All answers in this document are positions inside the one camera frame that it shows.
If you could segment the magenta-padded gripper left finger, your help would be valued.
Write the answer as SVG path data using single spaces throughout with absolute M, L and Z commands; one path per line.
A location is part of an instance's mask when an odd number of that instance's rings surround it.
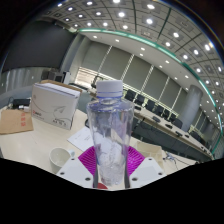
M 94 147 L 88 148 L 78 158 L 70 158 L 57 176 L 84 188 L 96 188 L 98 171 Z

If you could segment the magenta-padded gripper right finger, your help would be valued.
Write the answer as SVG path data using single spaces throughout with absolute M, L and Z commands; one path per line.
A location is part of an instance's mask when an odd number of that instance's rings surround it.
M 152 157 L 144 157 L 129 147 L 126 160 L 125 187 L 140 188 L 165 177 L 164 170 Z

